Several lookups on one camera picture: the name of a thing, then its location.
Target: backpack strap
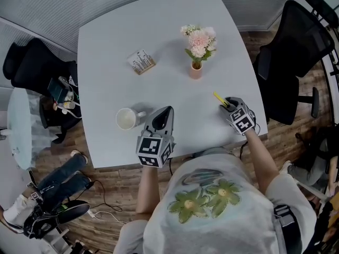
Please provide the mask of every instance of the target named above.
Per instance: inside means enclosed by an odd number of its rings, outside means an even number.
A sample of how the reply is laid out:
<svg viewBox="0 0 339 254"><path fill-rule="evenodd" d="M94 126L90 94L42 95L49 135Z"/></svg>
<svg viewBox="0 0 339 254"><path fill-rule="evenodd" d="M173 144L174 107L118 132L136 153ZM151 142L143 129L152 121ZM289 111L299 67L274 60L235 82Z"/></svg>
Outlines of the backpack strap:
<svg viewBox="0 0 339 254"><path fill-rule="evenodd" d="M274 208L274 216L280 222L287 254L301 254L302 242L300 229L290 207L287 205L276 206Z"/></svg>

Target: chair backrest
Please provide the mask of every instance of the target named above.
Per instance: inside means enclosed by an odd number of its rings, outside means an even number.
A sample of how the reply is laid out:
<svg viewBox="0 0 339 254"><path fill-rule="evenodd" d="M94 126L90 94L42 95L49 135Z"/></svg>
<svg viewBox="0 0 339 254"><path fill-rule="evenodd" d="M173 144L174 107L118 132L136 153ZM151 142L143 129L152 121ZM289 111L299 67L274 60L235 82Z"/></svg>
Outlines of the chair backrest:
<svg viewBox="0 0 339 254"><path fill-rule="evenodd" d="M312 13L289 0L285 3L278 31L266 47L271 50L270 75L303 77L334 49L334 42Z"/></svg>
<svg viewBox="0 0 339 254"><path fill-rule="evenodd" d="M27 52L27 46L19 46L16 43L12 43L10 49L7 52L2 71L4 76L11 80L19 68L22 59Z"/></svg>
<svg viewBox="0 0 339 254"><path fill-rule="evenodd" d="M20 64L15 66L17 71L11 76L12 85L50 96L47 88L51 78L69 77L67 63L57 58L39 39L32 39L25 50Z"/></svg>

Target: pink flower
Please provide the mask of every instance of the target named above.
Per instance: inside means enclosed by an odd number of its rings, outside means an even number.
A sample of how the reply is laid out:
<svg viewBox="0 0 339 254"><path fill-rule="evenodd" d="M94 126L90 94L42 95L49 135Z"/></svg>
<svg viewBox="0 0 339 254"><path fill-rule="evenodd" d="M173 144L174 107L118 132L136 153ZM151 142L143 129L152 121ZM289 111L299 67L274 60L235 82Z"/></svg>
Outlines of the pink flower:
<svg viewBox="0 0 339 254"><path fill-rule="evenodd" d="M205 48L209 43L210 38L204 30L195 30L189 36L189 44L192 47L202 46Z"/></svg>
<svg viewBox="0 0 339 254"><path fill-rule="evenodd" d="M196 45L192 47L191 52L192 52L192 55L194 55L195 57L201 58L205 55L206 49L202 45Z"/></svg>

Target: cable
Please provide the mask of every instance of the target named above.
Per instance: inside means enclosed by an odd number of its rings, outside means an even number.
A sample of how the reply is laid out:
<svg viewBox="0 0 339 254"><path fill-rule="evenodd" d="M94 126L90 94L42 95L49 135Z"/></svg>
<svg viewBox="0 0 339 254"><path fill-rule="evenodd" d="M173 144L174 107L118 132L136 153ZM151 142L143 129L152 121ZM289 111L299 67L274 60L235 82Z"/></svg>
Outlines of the cable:
<svg viewBox="0 0 339 254"><path fill-rule="evenodd" d="M78 198L80 198L80 196L81 196L86 190L88 190L88 189L83 190L83 191L81 192L81 194L78 195L78 197L75 199L75 201L76 201Z"/></svg>
<svg viewBox="0 0 339 254"><path fill-rule="evenodd" d="M101 206L101 205L104 204L104 205L108 206L109 208L111 208L111 209L113 209L113 210L115 210L115 211L117 211L117 212L122 212L122 208L121 208L120 206L118 206L118 205L112 206L112 205L110 205L110 204L108 204L108 203L106 202L106 198L105 198L105 195L106 195L105 187L103 186L103 184L101 183L101 181L95 180L95 181L93 182L93 184L94 184L95 182L100 183L101 186L102 186L102 189L103 189L103 191L104 191L104 202L101 203L101 204L99 204L99 205L97 205L97 206L91 207L91 209L97 208L97 207L99 207L99 206Z"/></svg>
<svg viewBox="0 0 339 254"><path fill-rule="evenodd" d="M105 196L106 196L105 187L103 186L103 184L102 184L101 181L99 181L99 180L95 180L94 182L90 182L90 183L88 184L88 186L86 187L86 189L83 190L82 193L81 193L80 195L78 195L78 197L77 197L75 200L77 200L78 198L80 198L80 196L81 196L85 191L87 191L88 189L90 189L96 182L98 182L98 183L101 184L101 187L102 187L103 192L104 192L104 196L103 196L104 202L101 203L101 204L99 204L99 205L97 205L97 206L91 207L91 209L97 208L97 207L99 207L99 206L101 206L101 205L106 205L106 206L108 206L109 208L115 210L116 212L122 212L122 208L121 208L120 206L118 206L118 205L112 206L112 205L110 205L110 204L108 204L108 203L106 202L106 198L105 198Z"/></svg>
<svg viewBox="0 0 339 254"><path fill-rule="evenodd" d="M248 144L248 141L246 141L240 148L240 155L239 155L239 158L240 160L242 159L242 155L243 155L243 150L244 150L244 147Z"/></svg>
<svg viewBox="0 0 339 254"><path fill-rule="evenodd" d="M76 223L76 222L74 222L74 223L77 224L77 225L79 225L79 226L83 226L83 227L86 228L86 229L90 229L90 230L93 230L93 231L97 231L97 232L101 232L101 233L105 233L105 234L108 234L108 235L114 235L114 236L118 236L118 237L119 237L119 235L117 235L117 234L107 233L107 232L104 232L104 231L98 231L98 230L96 230L96 229L92 229L92 228L87 227L87 226L85 226L85 225L82 225L82 224L80 224L80 223Z"/></svg>
<svg viewBox="0 0 339 254"><path fill-rule="evenodd" d="M96 215L97 214L99 214L99 213L106 213L106 214L110 214L110 215L112 215L113 216L113 218L115 219L115 220L104 220L104 219L99 219L99 218L97 218L96 217ZM122 225L125 225L125 224L127 224L127 222L124 222L124 221L120 221L119 219L117 219L115 216L114 216L114 214L112 214L112 213L110 213L110 212L105 212L105 211L98 211L98 212L96 212L95 214L93 214L94 215L94 218L95 219L98 219L98 220L100 220L100 221L103 221L103 222L119 222L120 224L122 224Z"/></svg>
<svg viewBox="0 0 339 254"><path fill-rule="evenodd" d="M169 171L170 171L170 173L171 173L171 176L173 176L173 172L172 172L172 167L171 167L171 163L172 163L172 159L170 158L170 160L169 160L170 162L168 163L168 165L169 165Z"/></svg>
<svg viewBox="0 0 339 254"><path fill-rule="evenodd" d="M70 110L60 106L60 105L57 105L58 108L60 108L61 110L66 110L67 113L71 114L73 117L75 117L76 119L81 119L82 117L81 116L76 116L73 112L71 112Z"/></svg>

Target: green leaf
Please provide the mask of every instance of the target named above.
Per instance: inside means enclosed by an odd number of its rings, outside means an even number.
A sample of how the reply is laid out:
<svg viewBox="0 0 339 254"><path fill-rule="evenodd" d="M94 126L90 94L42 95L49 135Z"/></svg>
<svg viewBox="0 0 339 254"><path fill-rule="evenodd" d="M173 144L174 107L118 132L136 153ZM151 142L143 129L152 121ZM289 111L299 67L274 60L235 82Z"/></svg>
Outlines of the green leaf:
<svg viewBox="0 0 339 254"><path fill-rule="evenodd" d="M219 185L221 186L222 189L226 190L226 189L230 188L231 186L233 186L234 183L228 182L228 181L226 181L224 179L220 179L219 180Z"/></svg>
<svg viewBox="0 0 339 254"><path fill-rule="evenodd" d="M194 61L197 60L197 58L192 54L192 52L189 49L185 49L185 52L192 58Z"/></svg>
<svg viewBox="0 0 339 254"><path fill-rule="evenodd" d="M218 217L226 208L227 205L227 199L222 199L220 202L213 207L212 209L212 217L216 218Z"/></svg>
<svg viewBox="0 0 339 254"><path fill-rule="evenodd" d="M200 206L196 206L194 208L193 214L199 218L208 218L207 213L205 212L205 210L200 207Z"/></svg>
<svg viewBox="0 0 339 254"><path fill-rule="evenodd" d="M182 209L179 213L179 222L181 224L185 223L192 216L193 212L191 210L187 210L186 208Z"/></svg>
<svg viewBox="0 0 339 254"><path fill-rule="evenodd" d="M169 206L168 206L168 211L170 213L179 213L181 211L181 209L184 207L183 203L180 201L175 201L172 202Z"/></svg>
<svg viewBox="0 0 339 254"><path fill-rule="evenodd" d="M219 187L218 186L209 186L209 187L206 187L206 192L209 193L209 194L216 194L219 190Z"/></svg>
<svg viewBox="0 0 339 254"><path fill-rule="evenodd" d="M185 192L179 192L175 194L175 198L177 201L184 202L187 199L187 194Z"/></svg>
<svg viewBox="0 0 339 254"><path fill-rule="evenodd" d="M232 205L237 205L240 202L240 197L237 194L229 193L227 199Z"/></svg>
<svg viewBox="0 0 339 254"><path fill-rule="evenodd" d="M195 201L197 199L197 197L199 196L199 188L194 189L193 191L188 192L186 196L187 196L186 199L190 199L192 201Z"/></svg>
<svg viewBox="0 0 339 254"><path fill-rule="evenodd" d="M230 187L228 188L228 190L231 191L231 192L240 192L239 188L236 187L236 186L230 186Z"/></svg>
<svg viewBox="0 0 339 254"><path fill-rule="evenodd" d="M212 55L212 52L209 51L209 50L206 50L206 53L205 53L204 56L201 58L201 60L206 61L211 55Z"/></svg>
<svg viewBox="0 0 339 254"><path fill-rule="evenodd" d="M204 205L208 201L209 201L209 197L208 196L201 196L201 197L197 198L197 204L198 205Z"/></svg>
<svg viewBox="0 0 339 254"><path fill-rule="evenodd" d="M213 198L210 202L208 202L208 203L206 204L206 206L207 206L207 207L213 207L213 206L218 205L219 202L220 202L219 196L214 196L214 198Z"/></svg>

